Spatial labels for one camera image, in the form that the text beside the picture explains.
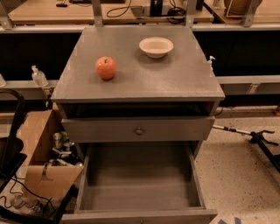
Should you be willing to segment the grey drawer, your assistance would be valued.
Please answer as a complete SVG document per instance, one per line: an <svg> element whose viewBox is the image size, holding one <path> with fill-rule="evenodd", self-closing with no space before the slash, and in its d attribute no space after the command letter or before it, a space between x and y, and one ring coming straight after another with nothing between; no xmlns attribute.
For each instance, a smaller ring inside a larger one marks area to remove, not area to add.
<svg viewBox="0 0 280 224"><path fill-rule="evenodd" d="M213 116L120 119L63 119L72 142L157 142L207 140Z"/></svg>
<svg viewBox="0 0 280 224"><path fill-rule="evenodd" d="M210 224L185 143L95 143L87 148L76 207L61 224Z"/></svg>

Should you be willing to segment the grey top drawer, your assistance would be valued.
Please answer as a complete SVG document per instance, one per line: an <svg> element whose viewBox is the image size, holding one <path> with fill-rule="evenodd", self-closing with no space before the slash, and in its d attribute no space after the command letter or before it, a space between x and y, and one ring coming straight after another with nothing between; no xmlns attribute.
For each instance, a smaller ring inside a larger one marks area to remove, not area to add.
<svg viewBox="0 0 280 224"><path fill-rule="evenodd" d="M63 119L72 142L157 142L207 140L213 116L120 119Z"/></svg>

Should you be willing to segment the grey wooden drawer cabinet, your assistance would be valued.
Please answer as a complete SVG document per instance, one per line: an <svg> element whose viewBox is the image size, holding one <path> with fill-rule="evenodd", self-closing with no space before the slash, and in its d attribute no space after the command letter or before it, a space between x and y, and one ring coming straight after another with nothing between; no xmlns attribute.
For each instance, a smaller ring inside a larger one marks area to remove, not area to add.
<svg viewBox="0 0 280 224"><path fill-rule="evenodd" d="M174 47L153 59L139 48L150 37ZM100 57L116 63L103 80L95 70ZM106 26L85 29L52 95L63 119L120 119L214 116L224 98L193 32L183 26ZM180 141L197 153L202 141Z"/></svg>

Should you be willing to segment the red apple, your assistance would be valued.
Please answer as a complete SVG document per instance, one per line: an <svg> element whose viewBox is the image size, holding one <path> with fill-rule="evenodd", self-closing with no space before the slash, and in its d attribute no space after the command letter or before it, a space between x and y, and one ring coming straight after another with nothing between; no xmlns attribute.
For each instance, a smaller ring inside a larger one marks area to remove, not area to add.
<svg viewBox="0 0 280 224"><path fill-rule="evenodd" d="M111 80L116 75L116 62L107 56L100 57L95 62L95 70L98 76L103 80Z"/></svg>

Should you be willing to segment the white bowl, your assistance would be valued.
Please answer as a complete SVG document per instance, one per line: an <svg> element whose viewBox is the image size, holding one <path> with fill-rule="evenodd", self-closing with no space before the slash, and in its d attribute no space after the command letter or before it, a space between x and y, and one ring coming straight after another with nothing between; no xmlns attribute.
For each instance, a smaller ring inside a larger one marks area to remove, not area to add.
<svg viewBox="0 0 280 224"><path fill-rule="evenodd" d="M139 43L139 48L153 59L163 58L173 47L173 43L168 38L161 37L145 38Z"/></svg>

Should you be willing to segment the white pump bottle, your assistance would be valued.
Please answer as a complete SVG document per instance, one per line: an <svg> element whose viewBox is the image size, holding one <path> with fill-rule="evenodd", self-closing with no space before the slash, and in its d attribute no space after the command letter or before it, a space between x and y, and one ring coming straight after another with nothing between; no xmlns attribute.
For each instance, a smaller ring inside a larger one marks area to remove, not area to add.
<svg viewBox="0 0 280 224"><path fill-rule="evenodd" d="M209 64L210 68L212 69L212 71L214 70L213 67L213 63L215 62L216 58L212 55L209 56L209 60L207 61L207 63Z"/></svg>

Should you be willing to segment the clutter inside cardboard box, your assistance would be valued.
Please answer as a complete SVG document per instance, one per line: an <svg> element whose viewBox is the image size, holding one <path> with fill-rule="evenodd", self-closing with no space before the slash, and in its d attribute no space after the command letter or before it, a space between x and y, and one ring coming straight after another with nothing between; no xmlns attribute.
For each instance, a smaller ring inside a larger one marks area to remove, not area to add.
<svg viewBox="0 0 280 224"><path fill-rule="evenodd" d="M49 163L54 166L83 166L74 143L65 131L55 132L52 135Z"/></svg>

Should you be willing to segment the clear sanitizer bottle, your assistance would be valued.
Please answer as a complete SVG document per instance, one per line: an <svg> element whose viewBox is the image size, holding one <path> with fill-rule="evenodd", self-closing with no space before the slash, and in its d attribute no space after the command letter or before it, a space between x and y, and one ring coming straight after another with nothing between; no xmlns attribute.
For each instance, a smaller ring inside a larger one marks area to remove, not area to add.
<svg viewBox="0 0 280 224"><path fill-rule="evenodd" d="M48 85L48 80L46 79L46 76L42 71L38 70L38 68L35 65L31 67L31 70L31 77L37 86L42 88Z"/></svg>

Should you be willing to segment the cardboard box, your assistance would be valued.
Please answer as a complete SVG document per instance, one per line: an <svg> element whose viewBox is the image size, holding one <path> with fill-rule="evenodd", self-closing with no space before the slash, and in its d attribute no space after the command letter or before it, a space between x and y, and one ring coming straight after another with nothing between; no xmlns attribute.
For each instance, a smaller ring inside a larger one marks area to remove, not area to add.
<svg viewBox="0 0 280 224"><path fill-rule="evenodd" d="M23 163L27 168L24 185L38 196L64 198L83 170L82 164L48 164L53 134L62 130L56 111L46 110L29 112L18 133L27 156Z"/></svg>

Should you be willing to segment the black tripod stand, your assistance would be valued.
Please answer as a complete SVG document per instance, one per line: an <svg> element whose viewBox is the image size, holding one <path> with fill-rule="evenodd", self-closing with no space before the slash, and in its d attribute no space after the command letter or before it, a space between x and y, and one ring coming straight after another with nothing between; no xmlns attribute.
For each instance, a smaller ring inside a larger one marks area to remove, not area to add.
<svg viewBox="0 0 280 224"><path fill-rule="evenodd" d="M280 172L280 154L274 155L267 147L268 144L278 146L278 143L266 140L263 135L264 133L274 134L274 131L265 129L265 130L262 130L259 132L254 132L254 131L246 131L246 130L230 128L230 127L226 127L226 126L219 126L219 125L214 125L213 128L217 129L217 130L224 130L224 131L228 131L228 132L234 132L234 133L251 136L251 143L257 144L260 147L260 149L262 150L262 152L265 154L265 156L268 158L268 160L276 168L276 170L278 172Z"/></svg>

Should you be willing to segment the black chair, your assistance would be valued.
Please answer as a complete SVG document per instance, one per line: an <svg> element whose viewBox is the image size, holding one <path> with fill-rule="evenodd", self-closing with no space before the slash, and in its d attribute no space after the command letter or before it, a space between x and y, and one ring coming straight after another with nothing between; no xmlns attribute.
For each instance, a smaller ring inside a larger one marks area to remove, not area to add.
<svg viewBox="0 0 280 224"><path fill-rule="evenodd" d="M25 119L25 98L12 89L1 89L1 94L13 95L17 99L17 107L7 137L0 138L0 192L7 186L11 178L27 156L21 152L24 142L17 137L18 129Z"/></svg>

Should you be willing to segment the wooden workbench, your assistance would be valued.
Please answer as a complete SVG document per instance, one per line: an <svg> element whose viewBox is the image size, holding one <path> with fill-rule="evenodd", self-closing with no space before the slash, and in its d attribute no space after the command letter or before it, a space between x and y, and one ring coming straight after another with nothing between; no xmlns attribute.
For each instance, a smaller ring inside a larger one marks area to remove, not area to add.
<svg viewBox="0 0 280 224"><path fill-rule="evenodd" d="M105 25L125 24L168 24L166 17L135 17L131 10L118 17L126 3L104 3L101 5L102 19ZM71 4L68 0L26 0L15 10L8 13L15 25L92 25L94 12L91 4Z"/></svg>

